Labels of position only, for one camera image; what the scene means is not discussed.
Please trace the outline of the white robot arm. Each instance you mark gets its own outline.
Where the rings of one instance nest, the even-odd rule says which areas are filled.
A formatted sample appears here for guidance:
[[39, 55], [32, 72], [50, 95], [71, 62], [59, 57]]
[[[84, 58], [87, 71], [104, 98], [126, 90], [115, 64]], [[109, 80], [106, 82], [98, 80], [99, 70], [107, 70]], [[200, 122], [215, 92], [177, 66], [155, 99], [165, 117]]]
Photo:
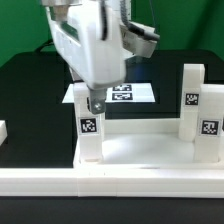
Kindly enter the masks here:
[[126, 0], [40, 0], [55, 48], [89, 90], [89, 110], [106, 110], [106, 90], [126, 78], [125, 53], [149, 58], [160, 36], [132, 22]]

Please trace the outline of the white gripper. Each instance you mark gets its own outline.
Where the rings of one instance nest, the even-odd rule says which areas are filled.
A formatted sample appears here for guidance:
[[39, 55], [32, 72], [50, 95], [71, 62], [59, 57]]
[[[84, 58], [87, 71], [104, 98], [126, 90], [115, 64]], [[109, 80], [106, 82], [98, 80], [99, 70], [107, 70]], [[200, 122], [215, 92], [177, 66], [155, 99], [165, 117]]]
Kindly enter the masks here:
[[103, 88], [123, 83], [126, 76], [119, 19], [110, 7], [105, 11], [107, 35], [103, 40], [99, 1], [84, 0], [68, 8], [67, 24], [77, 36], [64, 31], [62, 22], [52, 20], [51, 8], [46, 8], [56, 50], [90, 88], [89, 107], [95, 115], [106, 111], [107, 90]]

